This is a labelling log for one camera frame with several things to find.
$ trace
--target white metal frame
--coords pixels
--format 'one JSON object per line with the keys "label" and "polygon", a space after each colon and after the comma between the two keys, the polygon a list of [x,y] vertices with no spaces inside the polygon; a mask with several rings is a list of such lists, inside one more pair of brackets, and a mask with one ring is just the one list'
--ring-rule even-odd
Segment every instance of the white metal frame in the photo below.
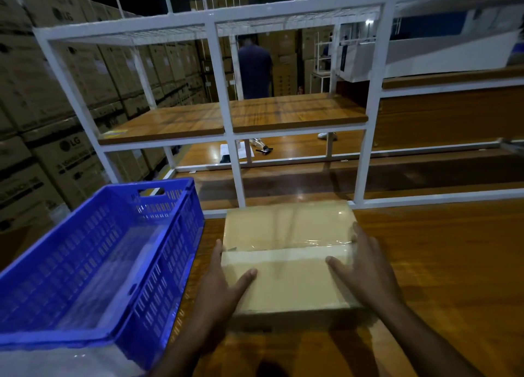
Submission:
{"label": "white metal frame", "polygon": [[[442,202],[458,202],[471,200],[492,200],[514,197],[524,197],[524,188],[496,191],[478,191],[461,194],[411,196],[402,198],[364,199],[367,173],[372,155],[373,135],[377,120],[378,106],[381,97],[404,96],[408,94],[438,93],[445,91],[462,91],[480,88],[503,87],[508,85],[524,84],[524,78],[491,80],[482,82],[455,83],[440,86],[417,87],[410,89],[383,90],[382,82],[386,65],[386,56],[389,46],[389,36],[394,22],[394,16],[402,4],[409,4],[417,0],[292,0],[264,5],[248,5],[226,7],[213,10],[210,14],[206,10],[172,13],[170,1],[166,0],[169,12],[166,15],[154,17],[124,18],[96,23],[80,23],[52,28],[35,28],[34,32],[51,69],[66,93],[76,115],[78,116],[88,138],[90,139],[97,155],[112,182],[119,182],[116,169],[105,155],[122,149],[142,149],[148,147],[170,147],[173,145],[202,143],[209,141],[226,141],[229,149],[236,149],[236,140],[248,138],[268,137],[278,135],[294,135],[317,133],[319,131],[332,133],[343,130],[365,130],[361,151],[354,201],[350,204],[354,208],[409,206],[413,204],[433,204]],[[219,47],[219,36],[235,36],[240,34],[266,32],[282,29],[296,29],[323,25],[337,25],[340,33],[340,24],[361,22],[366,19],[379,18],[374,50],[373,66],[371,68],[370,91],[367,100],[366,114],[368,122],[363,124],[341,125],[333,127],[308,127],[306,129],[272,130],[270,132],[234,133],[228,103],[228,94],[223,72],[222,54]],[[216,136],[203,136],[191,138],[176,138],[161,141],[139,143],[100,145],[99,132],[89,114],[89,111],[68,71],[67,66],[61,61],[59,54],[52,46],[53,41],[71,40],[79,43],[105,43],[122,46],[137,46],[141,44],[166,43],[170,41],[183,41],[188,39],[207,38],[210,46],[213,71],[216,76],[216,85],[219,95],[225,133]],[[236,42],[232,41],[232,48],[236,49]],[[151,93],[147,75],[141,67],[141,59],[135,54],[137,71],[141,77],[146,96]],[[238,58],[236,58],[235,77],[241,88],[239,77]],[[336,63],[332,63],[331,89],[334,91],[336,75],[333,72]],[[326,159],[332,158],[331,141],[326,147]],[[235,188],[239,206],[245,206],[244,188],[240,173],[238,155],[231,152],[231,169],[235,181]],[[206,211],[206,216],[221,216],[223,210]]]}

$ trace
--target man in blue shirt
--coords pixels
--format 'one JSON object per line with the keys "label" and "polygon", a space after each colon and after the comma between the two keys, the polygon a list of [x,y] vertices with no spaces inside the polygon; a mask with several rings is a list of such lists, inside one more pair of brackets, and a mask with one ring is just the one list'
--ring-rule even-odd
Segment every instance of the man in blue shirt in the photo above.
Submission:
{"label": "man in blue shirt", "polygon": [[240,78],[244,99],[269,97],[273,63],[271,55],[255,44],[254,35],[239,36]]}

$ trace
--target white shoe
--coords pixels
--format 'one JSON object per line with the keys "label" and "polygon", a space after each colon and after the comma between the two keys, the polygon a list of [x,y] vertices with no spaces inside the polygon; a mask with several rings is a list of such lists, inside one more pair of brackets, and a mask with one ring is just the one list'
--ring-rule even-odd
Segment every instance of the white shoe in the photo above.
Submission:
{"label": "white shoe", "polygon": [[[328,134],[327,133],[319,133],[317,135],[318,139],[328,139]],[[336,141],[338,139],[338,136],[336,133],[333,133],[333,141]]]}

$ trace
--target person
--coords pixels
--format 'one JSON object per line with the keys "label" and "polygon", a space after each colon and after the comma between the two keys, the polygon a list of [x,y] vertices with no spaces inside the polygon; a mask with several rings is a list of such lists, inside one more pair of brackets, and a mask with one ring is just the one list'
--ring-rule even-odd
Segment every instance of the person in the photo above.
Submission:
{"label": "person", "polygon": [[240,78],[244,99],[269,97],[273,62],[266,49],[255,44],[254,35],[239,36]]}
{"label": "person", "polygon": [[[326,262],[351,293],[371,308],[402,347],[418,376],[480,377],[482,374],[432,330],[403,301],[393,268],[377,239],[355,223],[357,250],[353,268],[334,257]],[[217,241],[208,272],[203,277],[191,318],[168,347],[150,377],[190,376],[206,342],[232,316],[242,295],[256,278],[250,269],[228,287],[220,265],[222,242]]]}

